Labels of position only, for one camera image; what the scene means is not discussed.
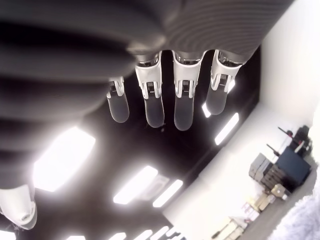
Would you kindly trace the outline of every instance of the white wall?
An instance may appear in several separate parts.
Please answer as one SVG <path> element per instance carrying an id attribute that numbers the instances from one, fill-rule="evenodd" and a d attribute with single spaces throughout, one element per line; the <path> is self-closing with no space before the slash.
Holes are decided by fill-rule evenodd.
<path id="1" fill-rule="evenodd" d="M 260 101 L 308 126 L 320 97 L 319 13 L 319 0 L 296 0 L 262 43 Z"/>
<path id="2" fill-rule="evenodd" d="M 210 240 L 227 216 L 261 189 L 248 175 L 266 143 L 281 152 L 295 132 L 311 126 L 320 98 L 320 0 L 296 0 L 262 44 L 260 102 L 198 179 L 163 212 L 188 240 Z"/>
<path id="3" fill-rule="evenodd" d="M 288 145 L 290 139 L 277 129 L 278 126 L 292 131 L 297 129 L 259 103 L 197 180 L 164 210 L 164 216 L 188 240 L 211 239 L 226 217 L 239 216 L 248 197 L 261 192 L 262 188 L 249 177 L 250 164 L 259 153 L 273 159 L 266 143 L 280 152 Z"/>

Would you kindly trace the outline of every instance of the gray floor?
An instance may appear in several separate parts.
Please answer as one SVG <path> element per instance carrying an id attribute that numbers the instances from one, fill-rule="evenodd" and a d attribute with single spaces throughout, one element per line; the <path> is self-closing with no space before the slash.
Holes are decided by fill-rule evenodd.
<path id="1" fill-rule="evenodd" d="M 295 203 L 304 196 L 312 194 L 317 178 L 317 165 L 311 157 L 307 157 L 305 160 L 312 166 L 312 172 L 305 183 L 287 201 L 276 199 L 273 204 L 270 204 L 237 240 L 266 240 L 279 224 L 282 217 L 286 215 Z"/>

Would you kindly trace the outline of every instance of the fluffy white fabric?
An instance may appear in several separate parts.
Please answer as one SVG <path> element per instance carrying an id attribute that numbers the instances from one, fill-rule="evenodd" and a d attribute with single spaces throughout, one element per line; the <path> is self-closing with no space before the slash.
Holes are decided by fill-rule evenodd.
<path id="1" fill-rule="evenodd" d="M 309 136 L 313 142 L 312 156 L 320 163 L 320 105 L 315 111 Z M 320 240 L 320 167 L 313 194 L 296 203 L 268 240 Z"/>

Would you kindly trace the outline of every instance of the ceiling light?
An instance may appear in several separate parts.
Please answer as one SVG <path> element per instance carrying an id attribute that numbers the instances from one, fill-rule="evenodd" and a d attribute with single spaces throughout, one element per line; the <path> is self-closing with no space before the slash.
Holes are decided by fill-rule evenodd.
<path id="1" fill-rule="evenodd" d="M 116 204 L 128 204 L 153 182 L 157 174 L 158 170 L 146 166 L 121 189 L 113 198 L 113 202 Z"/>
<path id="2" fill-rule="evenodd" d="M 228 93 L 230 93 L 230 91 L 234 88 L 235 85 L 236 85 L 236 81 L 232 79 L 229 83 Z"/>
<path id="3" fill-rule="evenodd" d="M 169 231 L 166 232 L 167 237 L 171 237 L 174 233 L 177 233 L 177 230 L 175 227 L 171 228 Z"/>
<path id="4" fill-rule="evenodd" d="M 137 236 L 134 240 L 146 240 L 151 235 L 152 235 L 152 231 L 150 229 L 145 230 L 143 233 L 141 233 L 139 236 Z"/>
<path id="5" fill-rule="evenodd" d="M 84 236 L 70 236 L 66 240 L 86 240 Z"/>
<path id="6" fill-rule="evenodd" d="M 162 207 L 163 204 L 166 203 L 166 201 L 169 200 L 169 198 L 171 198 L 176 191 L 179 190 L 179 188 L 181 188 L 183 182 L 181 180 L 176 180 L 171 186 L 169 186 L 167 188 L 167 190 L 164 191 L 164 193 L 162 193 L 154 202 L 153 202 L 153 206 L 155 208 L 160 208 Z"/>
<path id="7" fill-rule="evenodd" d="M 236 85 L 236 81 L 234 79 L 232 79 L 229 83 L 228 93 L 230 93 L 230 91 L 234 88 L 235 85 Z M 206 102 L 204 102 L 204 104 L 202 105 L 202 110 L 203 110 L 203 113 L 206 118 L 209 118 L 211 116 L 211 113 L 209 112 L 209 110 L 207 108 Z"/>
<path id="8" fill-rule="evenodd" d="M 1 231 L 0 230 L 0 239 L 3 240 L 16 240 L 16 235 L 14 232 Z"/>
<path id="9" fill-rule="evenodd" d="M 59 135 L 34 164 L 34 186 L 50 192 L 57 190 L 84 163 L 95 141 L 77 127 Z"/>
<path id="10" fill-rule="evenodd" d="M 109 240 L 124 240 L 127 237 L 125 232 L 119 232 L 113 235 Z"/>
<path id="11" fill-rule="evenodd" d="M 150 237 L 150 240 L 158 240 L 159 238 L 161 238 L 166 232 L 168 232 L 169 227 L 168 226 L 164 226 L 163 228 L 161 228 L 159 231 L 157 231 L 152 237 Z"/>
<path id="12" fill-rule="evenodd" d="M 203 113 L 204 113 L 204 115 L 205 115 L 206 118 L 208 118 L 208 117 L 211 116 L 211 113 L 209 112 L 206 103 L 204 103 L 204 104 L 202 105 L 202 110 L 203 110 Z"/>
<path id="13" fill-rule="evenodd" d="M 237 122 L 239 121 L 239 114 L 236 112 L 230 121 L 224 126 L 221 132 L 215 137 L 215 144 L 219 145 L 225 137 L 231 132 L 231 130 L 235 127 Z"/>

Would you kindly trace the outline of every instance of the robotic hand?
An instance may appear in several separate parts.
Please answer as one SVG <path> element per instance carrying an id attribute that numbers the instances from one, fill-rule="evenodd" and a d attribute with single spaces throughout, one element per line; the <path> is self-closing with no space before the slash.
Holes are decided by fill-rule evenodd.
<path id="1" fill-rule="evenodd" d="M 161 53 L 136 56 L 138 64 L 135 72 L 144 98 L 145 116 L 153 128 L 159 128 L 165 123 L 161 90 Z"/>
<path id="2" fill-rule="evenodd" d="M 180 131 L 186 131 L 193 122 L 194 97 L 205 53 L 172 51 L 172 54 L 175 85 L 174 124 Z"/>
<path id="3" fill-rule="evenodd" d="M 212 115 L 222 113 L 225 108 L 229 84 L 244 63 L 234 62 L 227 58 L 221 51 L 214 52 L 211 79 L 206 96 L 206 107 Z"/>
<path id="4" fill-rule="evenodd" d="M 122 76 L 135 68 L 147 122 L 161 127 L 165 49 L 174 50 L 176 127 L 192 125 L 201 62 L 210 49 L 218 50 L 206 106 L 220 114 L 230 82 L 293 2 L 0 1 L 0 212 L 23 229 L 37 221 L 29 179 L 37 158 L 30 153 L 48 146 L 62 125 L 73 127 L 106 98 L 113 119 L 125 122 Z"/>

